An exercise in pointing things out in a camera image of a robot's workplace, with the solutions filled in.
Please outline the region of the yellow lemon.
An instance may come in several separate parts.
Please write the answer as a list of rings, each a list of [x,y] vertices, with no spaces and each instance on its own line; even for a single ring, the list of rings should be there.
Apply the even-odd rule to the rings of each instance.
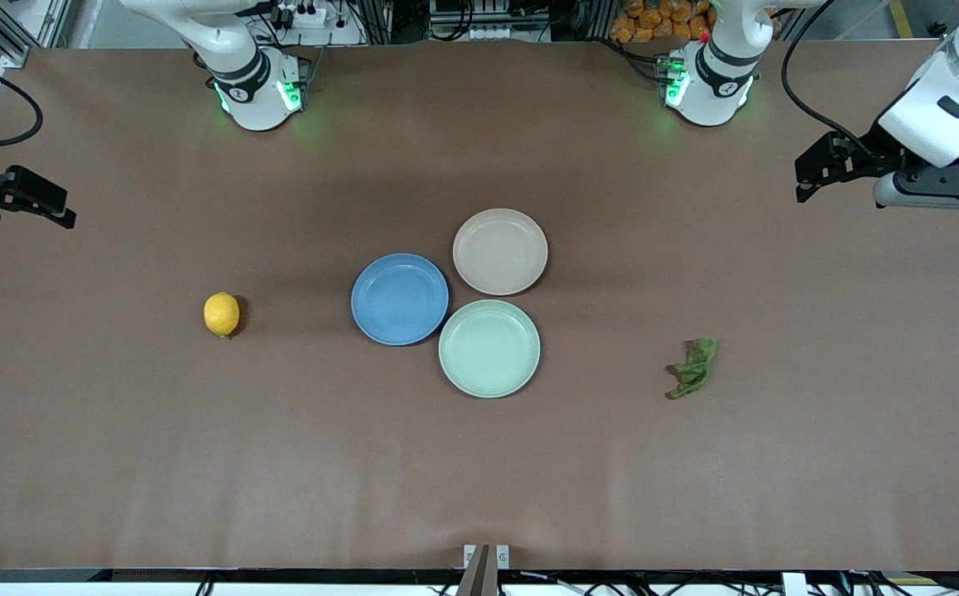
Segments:
[[[219,291],[208,297],[203,305],[203,321],[209,332],[227,339],[236,332],[241,320],[241,308],[234,295]]]

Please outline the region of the blue plate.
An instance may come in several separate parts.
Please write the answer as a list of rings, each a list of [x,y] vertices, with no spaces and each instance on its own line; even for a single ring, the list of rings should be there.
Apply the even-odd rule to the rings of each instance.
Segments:
[[[438,331],[449,315],[451,291],[442,270],[414,253],[379,257],[352,287],[354,323],[374,342],[408,346]]]

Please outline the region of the brown wooden strip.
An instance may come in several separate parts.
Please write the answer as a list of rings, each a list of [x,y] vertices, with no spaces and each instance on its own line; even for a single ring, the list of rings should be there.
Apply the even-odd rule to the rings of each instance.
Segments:
[[[454,596],[499,596],[499,554],[496,546],[472,546]]]

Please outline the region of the light green plate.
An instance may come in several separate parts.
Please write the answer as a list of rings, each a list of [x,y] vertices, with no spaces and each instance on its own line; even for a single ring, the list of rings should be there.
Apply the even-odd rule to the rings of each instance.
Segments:
[[[508,397],[523,388],[541,356],[535,322],[508,301],[477,300],[461,306],[439,334],[443,373],[461,392],[482,399]]]

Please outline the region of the aluminium frame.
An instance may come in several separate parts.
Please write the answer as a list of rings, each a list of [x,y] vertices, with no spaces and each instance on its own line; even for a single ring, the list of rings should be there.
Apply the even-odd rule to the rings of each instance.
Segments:
[[[0,60],[24,65],[29,50],[66,46],[79,0],[0,0]]]

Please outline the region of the beige plate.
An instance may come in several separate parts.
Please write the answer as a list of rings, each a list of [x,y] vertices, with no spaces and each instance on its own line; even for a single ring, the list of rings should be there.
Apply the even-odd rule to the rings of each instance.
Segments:
[[[513,209],[487,209],[467,219],[452,244],[458,276],[473,290],[512,296],[544,274],[547,235],[535,219]]]

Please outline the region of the orange snack bag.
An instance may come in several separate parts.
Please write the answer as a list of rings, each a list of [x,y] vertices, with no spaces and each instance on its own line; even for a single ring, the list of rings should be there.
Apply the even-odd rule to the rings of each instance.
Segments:
[[[707,41],[718,16],[711,0],[619,0],[608,37],[619,44],[672,36]]]

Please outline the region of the white power strip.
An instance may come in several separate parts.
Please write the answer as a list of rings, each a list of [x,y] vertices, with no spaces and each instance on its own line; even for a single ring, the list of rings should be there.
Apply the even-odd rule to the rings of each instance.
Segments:
[[[337,12],[327,0],[270,0],[267,19],[276,31],[327,29],[337,22]]]

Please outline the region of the small metal bracket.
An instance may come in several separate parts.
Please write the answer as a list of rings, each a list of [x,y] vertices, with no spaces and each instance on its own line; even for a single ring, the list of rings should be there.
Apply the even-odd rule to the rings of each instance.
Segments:
[[[463,546],[463,565],[460,567],[462,570],[470,564],[472,558],[475,557],[476,552],[480,550],[480,547],[482,546],[478,546],[477,544],[465,544],[465,546]],[[509,546],[506,546],[506,544],[499,544],[498,546],[484,547],[486,547],[488,559],[495,563],[496,569],[510,569],[511,559]]]

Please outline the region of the green lettuce leaf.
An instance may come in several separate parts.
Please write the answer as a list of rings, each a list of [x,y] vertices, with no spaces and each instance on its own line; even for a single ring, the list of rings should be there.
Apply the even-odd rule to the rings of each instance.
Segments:
[[[684,362],[673,363],[668,371],[676,378],[676,387],[666,393],[669,400],[680,400],[706,387],[713,369],[718,342],[711,337],[699,337],[688,344]]]

